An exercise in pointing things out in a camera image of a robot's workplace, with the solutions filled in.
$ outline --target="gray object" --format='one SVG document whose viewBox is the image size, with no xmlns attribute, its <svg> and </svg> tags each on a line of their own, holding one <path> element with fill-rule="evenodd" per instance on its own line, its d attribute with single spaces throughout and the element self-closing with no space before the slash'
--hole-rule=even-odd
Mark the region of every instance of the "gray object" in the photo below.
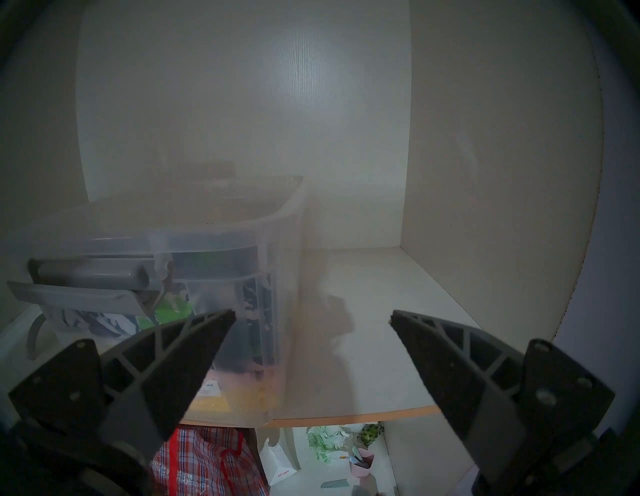
<svg viewBox="0 0 640 496">
<path fill-rule="evenodd" d="M 339 479 L 338 481 L 323 482 L 320 487 L 322 489 L 347 488 L 349 487 L 349 483 L 347 479 Z"/>
<path fill-rule="evenodd" d="M 591 432 L 614 394 L 551 343 L 534 339 L 523 356 L 480 329 L 398 310 L 391 326 L 480 469 L 474 495 L 535 494 L 611 446 Z"/>
<path fill-rule="evenodd" d="M 150 274 L 154 274 L 153 259 L 44 260 L 37 268 L 37 282 L 53 286 L 142 290 L 149 287 Z"/>
<path fill-rule="evenodd" d="M 152 304 L 157 296 L 136 294 L 125 289 L 92 289 L 84 287 L 50 286 L 7 281 L 16 300 L 48 305 L 50 307 L 73 308 L 86 312 L 139 315 L 150 317 Z M 142 296 L 152 304 L 146 306 Z"/>
<path fill-rule="evenodd" d="M 150 494 L 148 464 L 235 321 L 224 310 L 156 326 L 101 356 L 91 339 L 76 341 L 9 393 L 22 418 L 12 435 L 58 477 L 86 467 L 128 494 Z"/>
</svg>

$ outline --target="fabric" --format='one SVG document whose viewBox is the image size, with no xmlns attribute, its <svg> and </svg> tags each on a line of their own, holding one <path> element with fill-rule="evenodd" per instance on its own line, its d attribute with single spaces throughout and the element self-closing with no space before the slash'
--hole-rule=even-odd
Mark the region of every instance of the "fabric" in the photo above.
<svg viewBox="0 0 640 496">
<path fill-rule="evenodd" d="M 242 432 L 179 426 L 151 463 L 154 494 L 269 496 Z"/>
</svg>

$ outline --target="lower shelf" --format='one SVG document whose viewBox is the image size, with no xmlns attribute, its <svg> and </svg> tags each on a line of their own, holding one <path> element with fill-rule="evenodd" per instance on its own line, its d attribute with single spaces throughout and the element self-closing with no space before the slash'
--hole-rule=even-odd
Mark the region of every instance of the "lower shelf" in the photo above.
<svg viewBox="0 0 640 496">
<path fill-rule="evenodd" d="M 274 430 L 276 433 L 278 432 L 277 429 L 258 429 L 259 449 L 262 447 L 260 442 L 264 443 L 264 439 L 268 435 L 273 435 Z M 371 473 L 365 478 L 358 479 L 351 475 L 348 460 L 336 461 L 329 465 L 317 460 L 307 442 L 306 428 L 280 430 L 280 435 L 286 437 L 287 445 L 289 445 L 291 434 L 287 436 L 287 430 L 292 431 L 294 447 L 290 451 L 292 458 L 297 458 L 297 466 L 300 467 L 300 470 L 288 479 L 272 486 L 271 496 L 298 496 L 301 494 L 327 496 L 328 493 L 335 496 L 376 496 L 378 493 L 394 496 L 396 479 L 384 436 L 378 437 L 369 448 L 375 454 Z M 339 479 L 347 479 L 349 486 L 332 489 L 320 487 L 324 482 Z"/>
</svg>

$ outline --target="storage box contents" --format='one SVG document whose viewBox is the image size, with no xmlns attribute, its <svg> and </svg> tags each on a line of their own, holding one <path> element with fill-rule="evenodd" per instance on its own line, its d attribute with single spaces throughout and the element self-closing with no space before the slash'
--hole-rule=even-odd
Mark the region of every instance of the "storage box contents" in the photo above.
<svg viewBox="0 0 640 496">
<path fill-rule="evenodd" d="M 186 415 L 259 426 L 284 396 L 306 182 L 190 182 L 59 212 L 0 245 L 21 301 L 100 352 L 142 329 L 231 308 L 237 321 Z"/>
</svg>

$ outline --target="white paper bag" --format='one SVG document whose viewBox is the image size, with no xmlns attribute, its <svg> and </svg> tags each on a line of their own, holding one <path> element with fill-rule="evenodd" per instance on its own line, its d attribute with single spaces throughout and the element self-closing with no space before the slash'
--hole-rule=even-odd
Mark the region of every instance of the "white paper bag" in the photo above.
<svg viewBox="0 0 640 496">
<path fill-rule="evenodd" d="M 280 443 L 275 446 L 269 446 L 268 439 L 264 442 L 264 447 L 260 451 L 260 460 L 262 461 L 264 475 L 267 476 L 270 486 L 283 481 L 287 477 L 291 477 L 297 472 L 284 453 Z"/>
</svg>

